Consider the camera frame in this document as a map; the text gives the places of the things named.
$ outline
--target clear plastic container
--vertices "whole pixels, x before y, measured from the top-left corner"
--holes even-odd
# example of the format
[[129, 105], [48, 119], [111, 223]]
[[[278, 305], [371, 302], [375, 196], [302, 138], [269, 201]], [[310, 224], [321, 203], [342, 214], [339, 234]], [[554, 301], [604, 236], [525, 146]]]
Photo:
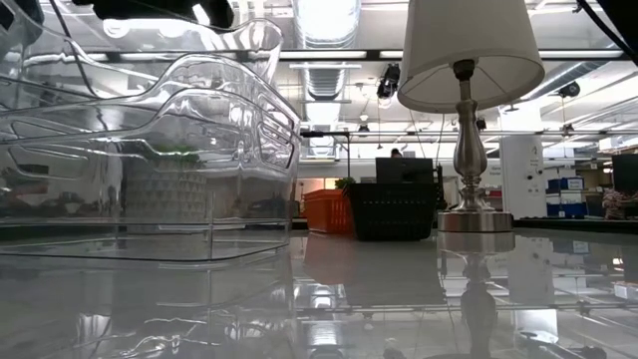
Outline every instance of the clear plastic container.
[[222, 263], [0, 256], [0, 356], [298, 356], [286, 250]]
[[[0, 252], [201, 260], [286, 243], [300, 119], [268, 84], [277, 46], [250, 63], [266, 79], [194, 46], [156, 76], [96, 61], [0, 1], [14, 13], [4, 40], [20, 39], [0, 64], [0, 236], [15, 240]], [[144, 85], [105, 91], [118, 81]]]
[[283, 44], [280, 29], [265, 19], [230, 30], [176, 19], [103, 22], [89, 6], [33, 3], [39, 7], [25, 12], [0, 0], [13, 14], [0, 25], [0, 109], [139, 95], [186, 54], [234, 60], [270, 83]]

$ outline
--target ceiling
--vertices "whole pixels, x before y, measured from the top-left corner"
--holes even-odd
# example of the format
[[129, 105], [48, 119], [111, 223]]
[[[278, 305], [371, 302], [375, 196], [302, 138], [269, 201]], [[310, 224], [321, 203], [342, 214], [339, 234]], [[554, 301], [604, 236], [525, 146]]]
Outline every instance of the ceiling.
[[[326, 26], [329, 27], [334, 18], [335, 9], [333, 7], [334, 4], [338, 4], [335, 2], [338, 0], [317, 1], [324, 1], [322, 4], [326, 6], [313, 13], [313, 21], [318, 21], [319, 24], [325, 22]], [[290, 54], [295, 50], [304, 49], [303, 44], [298, 41], [298, 29], [295, 26], [292, 0], [231, 0], [230, 2], [236, 15], [236, 24], [254, 18], [266, 18], [281, 29], [284, 38], [282, 55], [287, 53], [288, 56], [282, 56], [279, 61], [273, 83], [281, 95], [307, 121], [305, 103], [308, 97], [305, 90], [304, 70], [290, 69], [291, 64], [301, 62], [300, 60], [291, 60]], [[556, 76], [564, 69], [570, 69], [585, 61], [590, 61], [592, 57], [600, 56], [600, 51], [615, 49], [611, 41], [584, 12], [574, 13], [575, 0], [526, 0], [525, 2], [539, 49], [568, 51], [567, 55], [564, 56], [545, 57], [544, 67], [547, 78]], [[64, 6], [73, 6], [69, 5], [69, 1], [58, 0], [58, 3], [62, 4], [65, 14]], [[350, 49], [365, 50], [367, 54], [373, 52], [379, 54], [379, 51], [384, 50], [401, 51], [405, 38], [408, 0], [361, 0], [361, 3], [361, 15], [355, 30], [356, 37]], [[595, 1], [590, 1], [590, 3], [594, 9], [597, 9]], [[45, 13], [50, 12], [48, 1], [43, 1], [42, 5]], [[598, 11], [597, 14], [613, 29], [604, 12]], [[97, 20], [93, 19], [92, 14], [76, 13], [71, 17], [74, 21], [68, 21], [68, 25], [71, 28], [73, 38], [83, 47], [102, 52], [122, 49], [122, 40], [124, 39], [113, 39], [105, 36], [102, 23], [92, 23]], [[48, 19], [55, 21], [47, 23], [47, 26], [55, 31], [62, 30], [56, 28], [59, 25], [56, 24], [55, 17], [47, 16], [47, 21], [49, 21]], [[138, 44], [128, 44], [125, 47], [136, 49]], [[322, 50], [329, 51], [331, 49], [324, 46]], [[593, 53], [583, 53], [585, 50], [592, 50]], [[584, 54], [582, 56], [587, 59], [581, 60], [576, 56], [578, 54]], [[414, 129], [452, 132], [458, 127], [454, 115], [446, 116], [442, 122], [443, 116], [410, 112], [401, 106], [396, 99], [393, 99], [389, 108], [380, 108], [375, 96], [376, 85], [390, 62], [382, 62], [379, 58], [376, 61], [367, 60], [347, 62], [348, 65], [358, 68], [347, 70], [345, 73], [343, 97], [339, 99], [341, 104], [338, 106], [338, 119], [328, 120], [331, 131], [356, 131], [362, 123], [362, 115], [368, 117], [367, 124], [373, 132], [378, 130], [403, 132]], [[401, 55], [396, 57], [395, 62], [400, 62], [400, 60]], [[581, 93], [578, 97], [566, 98], [564, 104], [560, 97], [551, 94], [533, 101], [534, 105], [540, 108], [541, 124], [529, 127], [523, 119], [519, 121], [519, 124], [516, 124], [516, 129], [559, 131], [564, 124], [572, 124], [577, 131], [638, 129], [638, 122], [634, 121], [634, 119], [638, 119], [638, 108], [635, 105], [614, 108], [623, 101], [638, 95], [634, 90], [638, 86], [638, 76], [636, 76], [638, 69], [633, 63], [624, 61], [624, 58], [605, 59], [604, 63], [605, 65], [597, 70], [577, 79], [577, 83], [581, 87]], [[607, 111], [604, 114], [599, 114], [603, 109]], [[488, 131], [501, 130], [502, 124], [506, 120], [500, 116], [498, 109], [484, 110], [479, 115], [485, 118]], [[591, 154], [593, 156], [597, 150], [597, 141], [602, 137], [604, 136], [572, 137], [569, 138], [569, 146], [587, 149], [590, 152], [594, 150], [594, 153]], [[391, 143], [420, 142], [423, 139], [423, 137], [409, 136], [384, 138]], [[426, 137], [426, 140], [435, 142], [437, 137]], [[454, 136], [444, 140], [453, 142]], [[357, 138], [354, 141], [373, 143], [375, 139], [367, 137]], [[484, 141], [493, 143], [497, 147], [498, 137], [485, 138]], [[549, 144], [552, 142], [564, 144], [564, 141], [565, 139], [561, 136], [543, 138], [543, 142]]]
[[[540, 49], [605, 49], [613, 47], [611, 41], [599, 30], [591, 19], [584, 13], [573, 13], [576, 8], [575, 0], [527, 0], [530, 21], [532, 23], [537, 45]], [[592, 6], [597, 9], [597, 3], [592, 1]], [[362, 0], [362, 11], [359, 26], [357, 28], [355, 49], [366, 50], [401, 50], [405, 37], [407, 22], [407, 0]], [[294, 25], [293, 11], [290, 0], [260, 0], [247, 1], [234, 0], [238, 14], [237, 21], [244, 21], [255, 16], [254, 12], [263, 14], [264, 17], [276, 23], [284, 34], [284, 50], [302, 48], [296, 41], [297, 34]], [[611, 26], [604, 12], [598, 11], [598, 15]], [[326, 14], [327, 22], [330, 16], [330, 7]], [[546, 61], [545, 70], [548, 75], [553, 75], [552, 70], [577, 65], [578, 61], [561, 62]], [[367, 115], [367, 122], [372, 131], [410, 131], [417, 128], [429, 131], [441, 129], [441, 115], [411, 113], [401, 106], [396, 99], [388, 109], [379, 109], [377, 106], [375, 85], [380, 75], [384, 72], [386, 62], [357, 62], [349, 64], [360, 65], [360, 69], [347, 71], [345, 81], [344, 100], [339, 113], [339, 124], [334, 130], [347, 129], [356, 131], [361, 120], [361, 115]], [[280, 62], [275, 74], [275, 84], [281, 94], [290, 101], [295, 109], [303, 115], [305, 100], [304, 78], [302, 70], [291, 70], [290, 62]], [[564, 108], [560, 97], [545, 96], [536, 102], [540, 106], [542, 115], [542, 127], [550, 130], [560, 130], [564, 123], [574, 122], [579, 118], [595, 114], [597, 111], [613, 106], [635, 95], [635, 85], [638, 80], [633, 77], [636, 67], [628, 61], [612, 61], [577, 80], [581, 87], [581, 93], [576, 98], [564, 100]], [[479, 114], [487, 120], [489, 130], [500, 129], [498, 110], [490, 109]], [[619, 111], [612, 111], [606, 116], [600, 117], [587, 124], [574, 126], [576, 130], [599, 129], [634, 129], [638, 123], [633, 122], [633, 117], [638, 118], [638, 109], [634, 107]], [[452, 131], [455, 127], [455, 116], [449, 116], [443, 129]], [[597, 137], [580, 139], [583, 145], [594, 143]]]

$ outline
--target security camera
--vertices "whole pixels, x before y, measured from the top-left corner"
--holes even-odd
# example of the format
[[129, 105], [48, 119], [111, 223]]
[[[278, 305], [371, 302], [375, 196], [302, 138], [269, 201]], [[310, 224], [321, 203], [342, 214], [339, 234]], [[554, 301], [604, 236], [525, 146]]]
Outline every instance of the security camera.
[[363, 132], [363, 133], [370, 132], [370, 128], [369, 128], [369, 127], [368, 127], [368, 125], [366, 125], [366, 124], [361, 124], [361, 125], [359, 125], [359, 130], [358, 130], [357, 132], [360, 132], [360, 133], [362, 133], [362, 132]]
[[563, 99], [566, 97], [576, 97], [579, 94], [580, 94], [580, 86], [578, 86], [576, 82], [572, 82], [571, 84], [558, 90], [558, 96], [560, 96]]
[[379, 99], [390, 99], [399, 90], [399, 79], [401, 78], [401, 69], [399, 64], [390, 64], [386, 69], [379, 87], [377, 88], [377, 97]]
[[484, 117], [479, 117], [477, 120], [477, 128], [479, 131], [484, 131], [487, 129], [487, 123], [485, 122]]

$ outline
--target silver lamp base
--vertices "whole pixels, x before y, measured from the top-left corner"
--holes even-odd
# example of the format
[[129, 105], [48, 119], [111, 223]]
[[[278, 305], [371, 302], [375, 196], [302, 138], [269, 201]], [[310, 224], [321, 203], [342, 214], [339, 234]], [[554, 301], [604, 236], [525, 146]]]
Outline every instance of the silver lamp base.
[[508, 212], [462, 212], [439, 213], [439, 231], [493, 233], [513, 230], [511, 214]]

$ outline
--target black plastic crate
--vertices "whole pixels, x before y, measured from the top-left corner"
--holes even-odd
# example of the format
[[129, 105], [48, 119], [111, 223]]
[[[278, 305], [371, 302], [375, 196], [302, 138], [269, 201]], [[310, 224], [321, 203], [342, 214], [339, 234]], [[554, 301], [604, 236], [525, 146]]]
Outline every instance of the black plastic crate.
[[428, 238], [437, 205], [437, 185], [429, 183], [355, 183], [348, 185], [358, 240]]

